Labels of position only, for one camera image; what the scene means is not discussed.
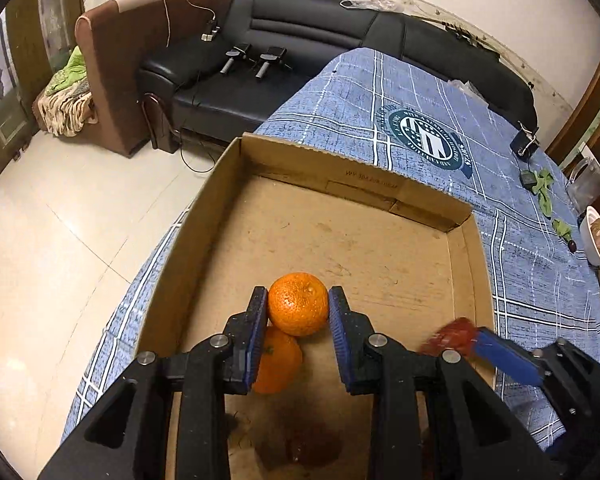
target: metal screw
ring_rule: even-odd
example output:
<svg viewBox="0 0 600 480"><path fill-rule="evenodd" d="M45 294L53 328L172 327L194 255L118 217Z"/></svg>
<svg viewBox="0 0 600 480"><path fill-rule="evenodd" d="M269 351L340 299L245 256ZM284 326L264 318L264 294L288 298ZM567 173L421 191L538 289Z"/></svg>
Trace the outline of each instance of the metal screw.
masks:
<svg viewBox="0 0 600 480"><path fill-rule="evenodd" d="M155 354L153 352L140 352L137 359L142 366L150 365L155 361Z"/></svg>
<svg viewBox="0 0 600 480"><path fill-rule="evenodd" d="M454 365L460 361L460 354L458 352L456 352L455 350L447 349L444 352L442 352L442 358L447 363Z"/></svg>
<svg viewBox="0 0 600 480"><path fill-rule="evenodd" d="M383 334L372 334L369 336L369 344L376 348L380 348L387 344L386 336Z"/></svg>
<svg viewBox="0 0 600 480"><path fill-rule="evenodd" d="M229 344L229 338L224 334L216 334L215 336L211 337L209 342L213 348L222 348L223 346L227 346Z"/></svg>

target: bowl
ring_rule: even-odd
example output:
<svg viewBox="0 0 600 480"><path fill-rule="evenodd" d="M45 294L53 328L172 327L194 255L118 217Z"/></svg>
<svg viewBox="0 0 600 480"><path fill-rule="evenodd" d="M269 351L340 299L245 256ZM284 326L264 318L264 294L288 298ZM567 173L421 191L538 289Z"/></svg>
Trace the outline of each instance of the bowl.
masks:
<svg viewBox="0 0 600 480"><path fill-rule="evenodd" d="M584 245L584 253L587 255L587 260L594 267L600 267L600 251L596 247L596 243L593 241L593 234L591 233L591 224L594 220L600 218L598 213L591 206L587 206L585 217L580 223L580 237Z"/></svg>

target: brown sofa armrest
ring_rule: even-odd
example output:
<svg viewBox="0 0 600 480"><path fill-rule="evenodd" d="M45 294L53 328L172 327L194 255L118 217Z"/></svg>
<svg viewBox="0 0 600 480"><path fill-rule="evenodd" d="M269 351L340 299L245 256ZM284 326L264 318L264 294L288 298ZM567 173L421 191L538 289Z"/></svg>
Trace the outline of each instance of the brown sofa armrest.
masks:
<svg viewBox="0 0 600 480"><path fill-rule="evenodd" d="M222 21L230 0L189 0L213 9ZM165 4L168 9L169 26ZM130 155L149 137L139 105L136 70L141 59L169 38L202 34L208 10L186 0L109 0L88 10L75 23L75 39L87 67L104 148Z"/></svg>

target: orange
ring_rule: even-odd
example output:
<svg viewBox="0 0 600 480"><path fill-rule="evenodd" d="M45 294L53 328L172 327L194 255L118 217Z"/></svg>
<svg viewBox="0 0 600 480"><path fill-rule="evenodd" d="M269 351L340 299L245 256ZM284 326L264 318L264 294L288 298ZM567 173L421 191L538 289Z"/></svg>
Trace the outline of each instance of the orange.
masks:
<svg viewBox="0 0 600 480"><path fill-rule="evenodd" d="M292 272L269 289L269 319L297 337L320 330L329 318L327 288L312 274Z"/></svg>
<svg viewBox="0 0 600 480"><path fill-rule="evenodd" d="M301 364L302 350L295 338L267 326L253 390L259 394L281 392L291 384Z"/></svg>

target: green cloth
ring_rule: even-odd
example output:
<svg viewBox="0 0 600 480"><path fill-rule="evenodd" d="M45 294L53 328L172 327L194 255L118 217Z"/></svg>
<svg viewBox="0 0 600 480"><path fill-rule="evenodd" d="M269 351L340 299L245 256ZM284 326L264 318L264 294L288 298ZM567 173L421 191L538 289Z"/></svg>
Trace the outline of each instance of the green cloth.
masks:
<svg viewBox="0 0 600 480"><path fill-rule="evenodd" d="M84 57L80 52L80 47L75 47L64 68L58 70L49 84L46 86L45 95L53 95L72 84L87 77L87 67L84 65Z"/></svg>

